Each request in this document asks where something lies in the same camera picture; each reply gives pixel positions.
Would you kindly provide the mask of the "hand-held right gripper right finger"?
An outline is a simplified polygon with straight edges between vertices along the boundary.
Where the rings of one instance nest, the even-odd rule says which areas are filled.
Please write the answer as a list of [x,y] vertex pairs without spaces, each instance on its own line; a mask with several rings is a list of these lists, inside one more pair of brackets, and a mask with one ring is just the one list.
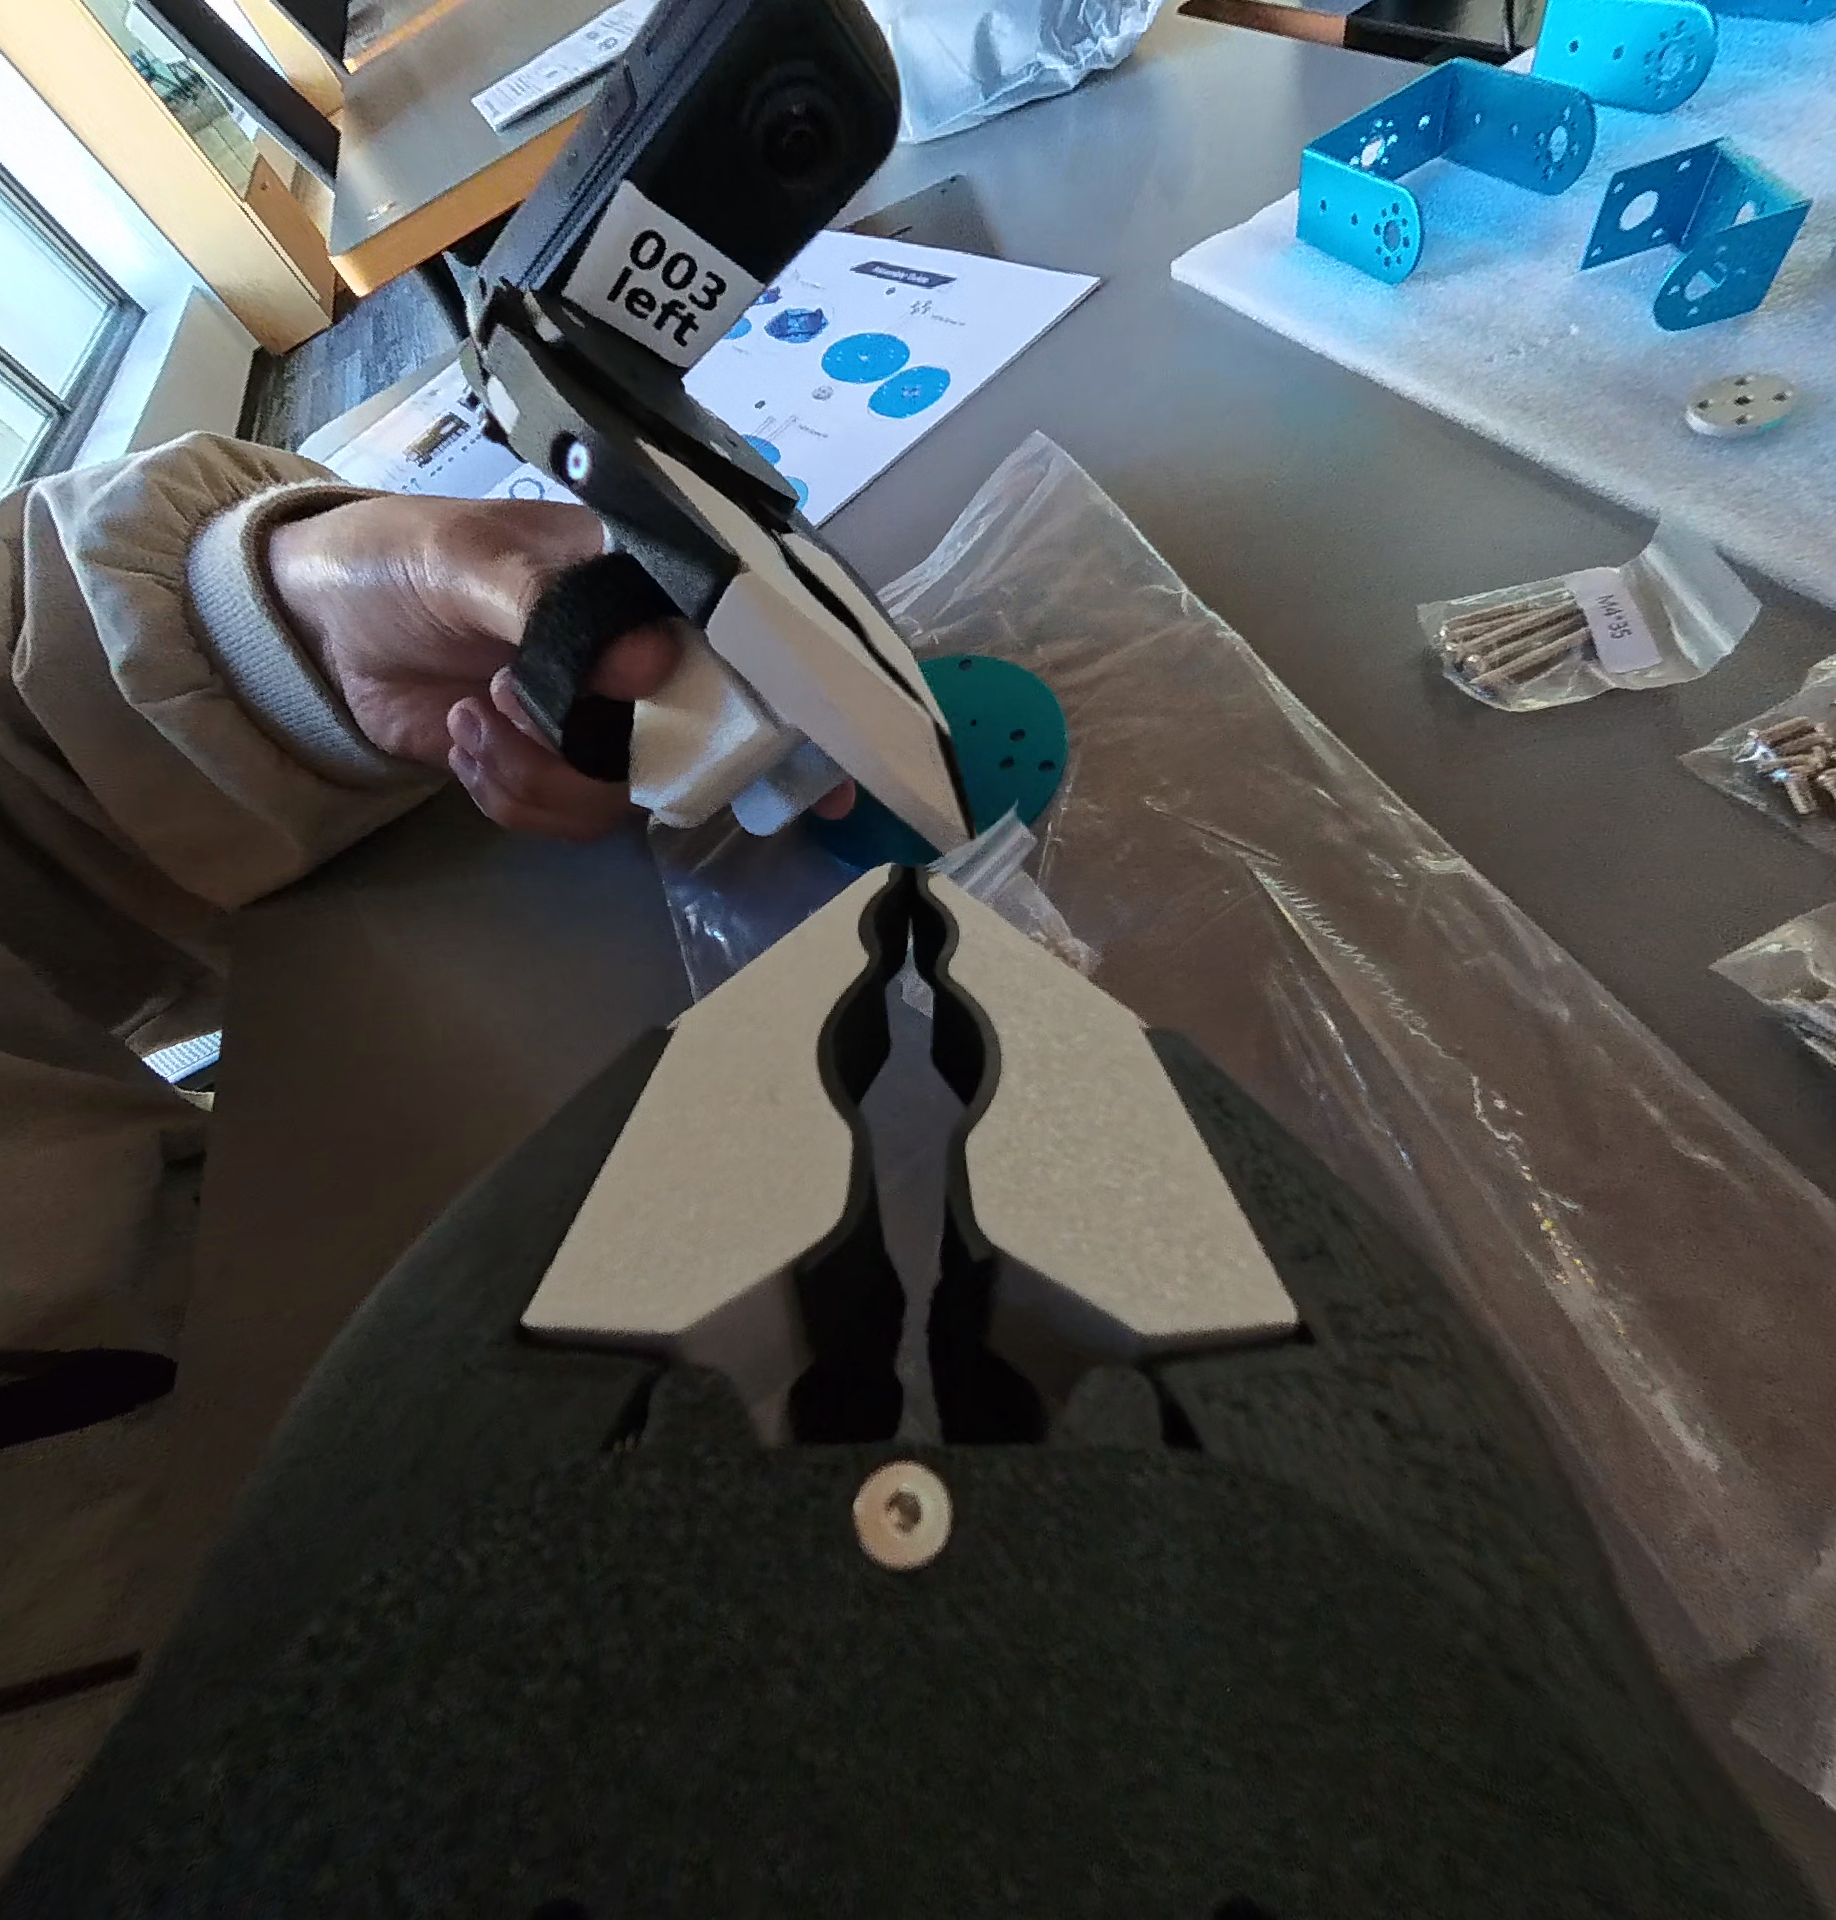
[[925,1349],[950,1444],[1036,1444],[1098,1367],[1299,1337],[1147,1025],[1001,915],[918,874],[944,1153]]

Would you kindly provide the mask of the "window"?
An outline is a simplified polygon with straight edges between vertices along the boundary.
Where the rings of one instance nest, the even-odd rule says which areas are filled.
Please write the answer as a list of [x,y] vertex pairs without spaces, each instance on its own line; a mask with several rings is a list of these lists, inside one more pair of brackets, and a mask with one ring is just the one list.
[[0,497],[79,452],[141,311],[0,164]]

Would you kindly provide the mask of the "bag of long screws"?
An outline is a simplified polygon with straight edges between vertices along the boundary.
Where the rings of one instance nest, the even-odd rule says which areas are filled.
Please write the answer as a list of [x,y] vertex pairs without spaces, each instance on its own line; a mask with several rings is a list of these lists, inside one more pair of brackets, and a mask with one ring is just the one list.
[[1454,688],[1538,711],[1701,679],[1760,612],[1714,545],[1660,525],[1623,563],[1424,601],[1415,622]]

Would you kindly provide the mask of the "large clear plastic bag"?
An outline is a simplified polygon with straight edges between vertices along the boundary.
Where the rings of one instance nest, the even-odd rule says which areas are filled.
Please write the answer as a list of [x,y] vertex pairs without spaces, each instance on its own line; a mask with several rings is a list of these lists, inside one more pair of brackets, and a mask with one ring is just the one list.
[[1836,1204],[1032,431],[881,588],[1067,721],[1026,872],[1098,986],[1361,1192],[1528,1378],[1658,1630],[1836,1812]]

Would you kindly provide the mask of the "white instruction sheet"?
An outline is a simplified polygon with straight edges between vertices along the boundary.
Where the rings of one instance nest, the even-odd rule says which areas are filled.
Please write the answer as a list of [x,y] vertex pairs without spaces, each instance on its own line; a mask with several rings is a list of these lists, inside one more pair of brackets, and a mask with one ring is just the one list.
[[823,524],[1098,287],[1098,278],[819,233],[686,374]]

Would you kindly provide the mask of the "pile of small screw bags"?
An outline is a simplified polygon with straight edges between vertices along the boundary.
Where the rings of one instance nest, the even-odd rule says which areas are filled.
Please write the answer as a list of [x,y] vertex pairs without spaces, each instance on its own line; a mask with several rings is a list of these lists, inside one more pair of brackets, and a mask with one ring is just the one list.
[[[1699,780],[1836,857],[1836,651],[1795,689],[1686,752]],[[1836,902],[1711,962],[1836,1077]]]

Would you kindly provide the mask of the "white barcode label strip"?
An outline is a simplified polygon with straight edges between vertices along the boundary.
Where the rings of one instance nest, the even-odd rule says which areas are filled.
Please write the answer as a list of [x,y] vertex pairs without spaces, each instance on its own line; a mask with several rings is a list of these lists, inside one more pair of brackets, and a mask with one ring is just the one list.
[[658,5],[658,1],[610,4],[475,92],[471,107],[491,132],[509,129],[613,68]]

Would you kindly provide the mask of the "blue short U bracket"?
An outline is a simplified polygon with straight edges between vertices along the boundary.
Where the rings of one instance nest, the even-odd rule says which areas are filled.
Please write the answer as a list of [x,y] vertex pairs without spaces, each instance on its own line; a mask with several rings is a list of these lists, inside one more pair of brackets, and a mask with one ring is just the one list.
[[1718,138],[1630,164],[1608,181],[1580,258],[1594,271],[1674,252],[1652,302],[1666,331],[1744,317],[1769,293],[1811,199]]

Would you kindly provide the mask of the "small labelled clear bag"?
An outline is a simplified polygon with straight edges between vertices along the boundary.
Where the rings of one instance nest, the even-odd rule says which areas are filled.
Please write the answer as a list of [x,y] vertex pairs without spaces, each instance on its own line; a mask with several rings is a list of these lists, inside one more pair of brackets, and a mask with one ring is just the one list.
[[1099,966],[1098,949],[1073,934],[1028,872],[1037,845],[1017,807],[1009,805],[972,840],[932,857],[925,872],[990,907],[1005,925],[1072,972],[1092,977]]

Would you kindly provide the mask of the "blue round perforated plate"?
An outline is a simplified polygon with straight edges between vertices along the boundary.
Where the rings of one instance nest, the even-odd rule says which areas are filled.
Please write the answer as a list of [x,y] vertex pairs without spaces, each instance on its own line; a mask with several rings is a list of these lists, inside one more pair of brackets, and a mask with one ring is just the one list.
[[[1067,727],[1055,694],[1033,671],[992,656],[932,653],[919,667],[951,731],[974,831],[994,828],[1009,811],[1033,828],[1067,764]],[[805,828],[809,845],[850,872],[919,866],[945,851],[864,789],[842,817],[809,817]]]

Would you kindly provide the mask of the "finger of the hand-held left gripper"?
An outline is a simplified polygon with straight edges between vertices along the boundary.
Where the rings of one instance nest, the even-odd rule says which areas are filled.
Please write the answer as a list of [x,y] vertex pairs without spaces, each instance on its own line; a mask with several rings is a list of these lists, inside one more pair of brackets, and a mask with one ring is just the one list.
[[640,450],[716,554],[712,586],[665,595],[767,708],[808,736],[950,731],[913,651],[829,545],[796,520],[764,522],[677,454]]
[[767,557],[704,636],[787,727],[935,851],[974,838],[950,723],[874,594],[833,557]]

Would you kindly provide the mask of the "person's left forearm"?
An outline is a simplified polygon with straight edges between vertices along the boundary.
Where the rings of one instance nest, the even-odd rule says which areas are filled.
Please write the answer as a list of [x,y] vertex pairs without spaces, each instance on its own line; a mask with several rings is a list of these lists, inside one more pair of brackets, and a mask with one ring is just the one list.
[[276,530],[367,495],[189,434],[0,500],[2,939],[209,963],[227,913],[435,792],[364,738],[265,570]]

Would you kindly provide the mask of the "person's left hand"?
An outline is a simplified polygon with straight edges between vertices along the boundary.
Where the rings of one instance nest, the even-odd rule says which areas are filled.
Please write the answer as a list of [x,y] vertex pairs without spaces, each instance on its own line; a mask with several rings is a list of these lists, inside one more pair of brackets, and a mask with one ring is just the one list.
[[509,666],[546,588],[604,545],[560,501],[370,494],[278,525],[265,574],[374,748],[446,767],[499,828],[591,843],[633,817],[628,784],[576,772]]

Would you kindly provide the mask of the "white foam sheet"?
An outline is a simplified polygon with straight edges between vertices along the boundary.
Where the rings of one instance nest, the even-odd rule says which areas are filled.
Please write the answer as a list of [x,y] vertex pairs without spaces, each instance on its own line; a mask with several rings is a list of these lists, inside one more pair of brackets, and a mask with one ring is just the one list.
[[[1399,284],[1299,242],[1295,193],[1204,238],[1169,273],[1836,612],[1836,11],[1723,18],[1686,105],[1601,110],[1597,127],[1580,184],[1556,198],[1426,167],[1421,258]],[[1594,270],[1580,256],[1615,172],[1711,138],[1809,211],[1755,310],[1668,331],[1652,300],[1670,250]],[[1745,438],[1693,431],[1686,402],[1737,371],[1792,378],[1794,411]]]

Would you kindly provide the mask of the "grey table wooden edge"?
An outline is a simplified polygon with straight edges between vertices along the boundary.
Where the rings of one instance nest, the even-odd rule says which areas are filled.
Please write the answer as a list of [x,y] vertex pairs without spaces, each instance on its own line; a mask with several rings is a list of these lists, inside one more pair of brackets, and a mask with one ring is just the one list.
[[329,264],[354,295],[435,259],[537,185],[598,87],[498,129],[475,100],[612,11],[583,1],[391,4],[343,80]]

